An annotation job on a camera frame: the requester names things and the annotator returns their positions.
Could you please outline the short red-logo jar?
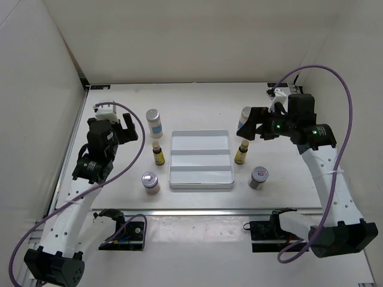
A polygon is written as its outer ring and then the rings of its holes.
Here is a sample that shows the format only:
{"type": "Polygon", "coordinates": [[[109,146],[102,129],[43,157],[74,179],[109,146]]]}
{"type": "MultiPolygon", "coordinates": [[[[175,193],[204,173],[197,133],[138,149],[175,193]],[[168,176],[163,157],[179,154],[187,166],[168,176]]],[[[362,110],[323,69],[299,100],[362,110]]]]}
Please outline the short red-logo jar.
{"type": "Polygon", "coordinates": [[[141,182],[147,194],[157,194],[160,191],[159,180],[154,172],[145,172],[141,182]]]}
{"type": "Polygon", "coordinates": [[[269,177],[268,170],[263,166],[257,166],[251,172],[248,180],[250,188],[257,190],[262,187],[263,183],[267,181],[269,177]]]}

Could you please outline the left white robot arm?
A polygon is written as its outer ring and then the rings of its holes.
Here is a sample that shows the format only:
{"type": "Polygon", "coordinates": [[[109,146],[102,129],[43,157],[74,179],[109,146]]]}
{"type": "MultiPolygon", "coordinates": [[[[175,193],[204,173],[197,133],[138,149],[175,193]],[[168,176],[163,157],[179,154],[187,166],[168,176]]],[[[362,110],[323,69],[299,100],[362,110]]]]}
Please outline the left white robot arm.
{"type": "Polygon", "coordinates": [[[123,114],[126,127],[114,111],[103,112],[87,120],[87,143],[79,150],[72,172],[66,203],[53,212],[55,218],[46,238],[37,249],[28,249],[24,262],[36,280],[56,286],[77,286],[83,276],[86,256],[108,238],[123,237],[124,215],[115,209],[105,210],[96,226],[81,231],[91,205],[108,182],[120,145],[137,141],[138,134],[131,112],[123,114]]]}

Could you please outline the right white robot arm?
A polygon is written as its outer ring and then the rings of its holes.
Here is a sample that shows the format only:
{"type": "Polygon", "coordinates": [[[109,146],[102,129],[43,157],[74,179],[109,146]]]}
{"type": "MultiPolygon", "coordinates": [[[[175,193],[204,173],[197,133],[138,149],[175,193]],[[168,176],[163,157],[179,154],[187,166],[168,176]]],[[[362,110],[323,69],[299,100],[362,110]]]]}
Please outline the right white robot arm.
{"type": "Polygon", "coordinates": [[[315,222],[295,209],[273,211],[269,233],[276,239],[288,233],[305,241],[302,252],[311,249],[318,258],[354,254],[362,251],[378,235],[374,222],[366,222],[355,205],[339,168],[342,151],[328,124],[318,124],[315,99],[310,94],[291,94],[283,101],[274,99],[270,107],[252,107],[236,134],[253,141],[288,137],[297,146],[307,165],[318,196],[323,217],[315,222]]]}

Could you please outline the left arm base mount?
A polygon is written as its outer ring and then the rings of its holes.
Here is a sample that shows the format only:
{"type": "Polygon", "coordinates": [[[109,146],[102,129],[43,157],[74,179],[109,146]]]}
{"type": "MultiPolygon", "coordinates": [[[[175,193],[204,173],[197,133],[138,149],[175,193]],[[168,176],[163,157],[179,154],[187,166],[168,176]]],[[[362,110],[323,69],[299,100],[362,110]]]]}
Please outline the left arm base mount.
{"type": "Polygon", "coordinates": [[[123,229],[112,240],[100,245],[100,251],[143,251],[147,234],[147,217],[142,214],[116,222],[116,231],[123,229]]]}

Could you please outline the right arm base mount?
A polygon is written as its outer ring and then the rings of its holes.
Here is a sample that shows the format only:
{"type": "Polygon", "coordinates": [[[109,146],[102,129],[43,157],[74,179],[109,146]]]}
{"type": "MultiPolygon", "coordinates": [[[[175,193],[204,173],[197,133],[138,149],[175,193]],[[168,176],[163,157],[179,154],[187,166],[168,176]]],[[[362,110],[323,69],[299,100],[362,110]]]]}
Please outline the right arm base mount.
{"type": "Polygon", "coordinates": [[[273,210],[267,221],[250,221],[244,230],[251,234],[252,252],[278,253],[288,245],[288,252],[299,252],[308,240],[308,233],[315,222],[296,209],[273,210]]]}

